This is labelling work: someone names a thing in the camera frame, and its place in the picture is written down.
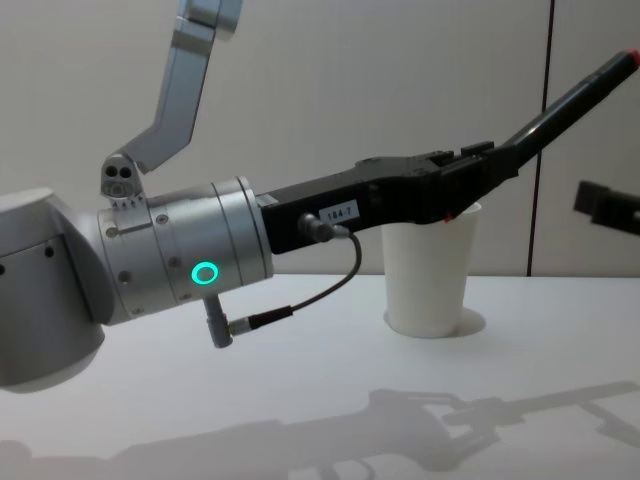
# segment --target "green light indicator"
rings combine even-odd
[[[218,266],[211,262],[200,262],[191,271],[191,280],[197,285],[211,285],[218,279]]]

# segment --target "white paper cup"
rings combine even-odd
[[[455,335],[480,204],[451,222],[382,227],[387,323],[411,337]]]

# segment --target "black object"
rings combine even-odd
[[[262,216],[271,250],[281,254],[314,240],[298,220],[310,213],[351,232],[388,223],[429,224],[454,219],[510,178],[549,143],[600,103],[640,62],[636,51],[615,55],[503,146],[483,142],[414,157],[377,157],[346,172],[263,196]]]
[[[574,210],[596,225],[640,235],[640,197],[592,182],[580,182]]]

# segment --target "green led ring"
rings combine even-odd
[[[202,278],[200,278],[200,272],[202,270],[211,270],[211,273],[213,273],[212,277],[209,280],[202,280]],[[200,262],[198,265],[193,267],[193,270],[191,271],[191,280],[193,280],[193,283],[197,285],[206,286],[215,282],[219,275],[220,271],[215,263]]]

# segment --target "black cable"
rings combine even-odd
[[[315,295],[314,297],[311,297],[308,300],[305,300],[302,303],[299,303],[294,306],[278,308],[276,310],[271,310],[269,312],[259,313],[257,315],[251,315],[250,317],[248,317],[251,330],[256,330],[260,327],[264,327],[265,325],[269,325],[271,323],[277,322],[278,320],[282,320],[283,318],[290,317],[294,314],[294,312],[297,312],[298,310],[302,310],[303,308],[308,307],[309,305],[312,305],[322,300],[325,297],[328,297],[329,295],[334,293],[336,290],[344,287],[347,283],[353,280],[353,278],[360,271],[360,267],[362,266],[362,245],[360,244],[360,240],[358,240],[358,237],[356,237],[353,233],[349,234],[347,238],[351,240],[351,242],[353,243],[353,246],[355,247],[356,261],[353,268],[347,274],[346,277],[344,277],[342,280],[340,280],[338,283],[336,283],[332,287],[324,290],[323,292],[319,293],[318,295]]]

